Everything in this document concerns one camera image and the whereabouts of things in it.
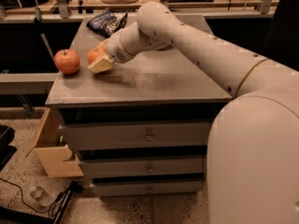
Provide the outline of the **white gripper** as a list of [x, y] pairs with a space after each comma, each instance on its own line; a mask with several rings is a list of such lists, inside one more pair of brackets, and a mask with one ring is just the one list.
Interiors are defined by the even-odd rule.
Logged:
[[88, 68], [95, 74], [105, 72], [113, 67], [114, 61], [126, 63], [135, 57], [135, 36], [131, 32], [118, 31], [109, 39], [98, 44], [99, 47], [106, 48], [107, 54], [102, 53], [92, 62]]

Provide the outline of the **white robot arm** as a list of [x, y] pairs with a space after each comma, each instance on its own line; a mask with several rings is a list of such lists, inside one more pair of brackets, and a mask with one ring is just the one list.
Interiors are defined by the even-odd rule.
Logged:
[[299, 73], [197, 30], [148, 2], [100, 45], [89, 68], [106, 71], [172, 45], [226, 90], [207, 145], [210, 224], [299, 224]]

